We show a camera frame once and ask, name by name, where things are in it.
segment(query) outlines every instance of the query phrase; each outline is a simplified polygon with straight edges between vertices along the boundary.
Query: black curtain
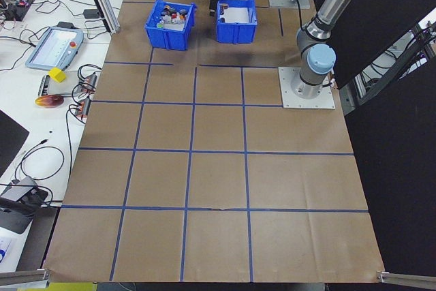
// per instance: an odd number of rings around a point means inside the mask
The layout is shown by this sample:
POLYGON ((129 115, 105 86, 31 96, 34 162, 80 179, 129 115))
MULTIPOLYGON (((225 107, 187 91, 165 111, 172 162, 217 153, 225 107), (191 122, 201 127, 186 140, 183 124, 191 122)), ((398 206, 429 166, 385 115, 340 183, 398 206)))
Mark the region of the black curtain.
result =
MULTIPOLYGON (((319 9, 324 0, 315 0, 319 9)), ((436 7, 436 0, 352 0, 328 41, 337 52, 338 87, 346 85, 436 7)))

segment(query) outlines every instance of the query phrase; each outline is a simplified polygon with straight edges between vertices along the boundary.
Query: table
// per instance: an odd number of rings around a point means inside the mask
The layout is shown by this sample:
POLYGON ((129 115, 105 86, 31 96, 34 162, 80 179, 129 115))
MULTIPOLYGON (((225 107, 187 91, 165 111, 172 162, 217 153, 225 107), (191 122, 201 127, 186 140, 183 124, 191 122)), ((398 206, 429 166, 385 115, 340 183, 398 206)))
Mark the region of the table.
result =
MULTIPOLYGON (((93 3, 92 0, 78 1, 93 3)), ((65 2, 75 14, 81 13, 85 8, 90 8, 88 5, 69 1, 65 2)), ((121 2, 122 0, 111 0, 112 6, 118 8, 120 8, 121 2)), ((16 26, 11 31, 6 31, 5 29, 0 31, 0 35, 18 37, 24 28, 37 31, 42 27, 56 25, 59 21, 73 22, 77 27, 82 27, 84 24, 83 18, 74 18, 64 7, 58 8, 52 14, 40 14, 35 11, 35 6, 31 6, 23 22, 17 22, 16 26)), ((12 26, 12 22, 8 22, 6 25, 6 27, 9 28, 12 26)), ((67 75, 75 75, 77 69, 85 63, 102 66, 109 47, 109 42, 109 33, 105 33, 93 40, 88 40, 85 37, 84 44, 80 48, 78 55, 65 70, 67 75)), ((0 40, 0 47, 0 69, 3 69, 11 67, 13 62, 25 51, 27 45, 22 45, 12 40, 0 40)), ((65 112, 68 104, 71 102, 66 101, 62 106, 51 109, 39 108, 34 104, 42 76, 46 74, 46 72, 25 67, 24 62, 27 56, 18 62, 14 70, 0 72, 0 109, 30 131, 26 143, 17 155, 17 159, 0 178, 0 183, 9 183, 13 176, 14 164, 19 162, 24 152, 41 140, 47 138, 49 141, 46 145, 59 147, 62 152, 64 152, 65 164, 55 177, 41 181, 38 184, 51 188, 54 193, 54 199, 62 200, 67 187, 69 173, 69 146, 67 142, 65 112)), ((84 73, 92 73, 93 71, 94 70, 88 70, 86 72, 84 71, 84 73)), ((70 118, 69 122, 73 158, 75 158, 78 144, 83 133, 83 126, 73 118, 70 118)), ((44 149, 39 152, 39 155, 40 156, 30 157, 26 163, 28 172, 32 172, 35 177, 47 176, 53 172, 54 167, 59 167, 61 160, 59 154, 51 152, 50 149, 44 149)), ((20 235, 0 228, 0 236, 14 239, 11 250, 0 264, 0 272, 15 271, 30 227, 31 226, 20 235)))
POLYGON ((155 0, 123 0, 52 280, 375 282, 383 262, 337 91, 336 110, 281 105, 277 66, 300 65, 297 13, 255 0, 254 43, 219 44, 208 0, 166 1, 198 6, 188 51, 152 48, 155 0))

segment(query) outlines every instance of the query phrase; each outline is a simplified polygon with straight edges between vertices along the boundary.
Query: orange object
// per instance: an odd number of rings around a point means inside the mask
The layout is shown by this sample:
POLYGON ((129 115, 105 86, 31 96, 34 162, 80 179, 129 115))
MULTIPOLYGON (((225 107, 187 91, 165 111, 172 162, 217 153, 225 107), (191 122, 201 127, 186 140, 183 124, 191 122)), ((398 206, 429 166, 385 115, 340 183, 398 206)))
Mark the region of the orange object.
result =
POLYGON ((54 108, 63 104, 63 97, 61 95, 42 95, 36 98, 35 104, 40 107, 54 108))

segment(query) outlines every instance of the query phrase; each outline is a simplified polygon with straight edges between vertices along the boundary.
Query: small objects in bin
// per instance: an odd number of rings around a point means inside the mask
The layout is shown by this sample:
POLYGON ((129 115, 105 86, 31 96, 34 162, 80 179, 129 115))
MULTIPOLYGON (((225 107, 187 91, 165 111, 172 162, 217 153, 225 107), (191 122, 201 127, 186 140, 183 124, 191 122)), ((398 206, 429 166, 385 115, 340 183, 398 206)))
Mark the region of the small objects in bin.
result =
POLYGON ((163 29, 165 24, 185 24, 185 17, 188 11, 181 9, 179 12, 175 8, 165 5, 163 11, 161 12, 160 21, 156 24, 156 27, 163 29))

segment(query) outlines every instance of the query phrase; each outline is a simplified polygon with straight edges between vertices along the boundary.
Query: brown paper mat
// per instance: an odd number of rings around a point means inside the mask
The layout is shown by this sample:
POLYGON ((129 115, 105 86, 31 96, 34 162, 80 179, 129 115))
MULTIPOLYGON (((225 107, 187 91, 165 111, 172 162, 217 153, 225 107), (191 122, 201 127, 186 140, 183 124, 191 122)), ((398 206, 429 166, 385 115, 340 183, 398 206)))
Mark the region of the brown paper mat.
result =
MULTIPOLYGON (((374 282, 383 270, 343 119, 281 107, 298 13, 256 0, 252 44, 194 2, 188 51, 125 0, 45 267, 53 281, 374 282)), ((304 20, 313 15, 303 11, 304 20)))

